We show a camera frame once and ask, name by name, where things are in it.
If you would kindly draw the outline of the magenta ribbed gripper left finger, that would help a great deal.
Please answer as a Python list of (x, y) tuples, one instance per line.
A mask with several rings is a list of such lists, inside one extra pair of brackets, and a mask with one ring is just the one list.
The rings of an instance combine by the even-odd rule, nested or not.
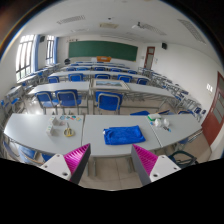
[(55, 154), (41, 169), (58, 177), (78, 184), (91, 154), (91, 146), (86, 144), (65, 155)]

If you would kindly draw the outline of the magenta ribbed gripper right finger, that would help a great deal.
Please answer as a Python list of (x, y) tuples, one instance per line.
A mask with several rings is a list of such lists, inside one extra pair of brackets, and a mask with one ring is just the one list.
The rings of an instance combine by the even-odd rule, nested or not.
[(132, 145), (131, 156), (143, 186), (180, 170), (166, 155), (157, 156), (135, 144)]

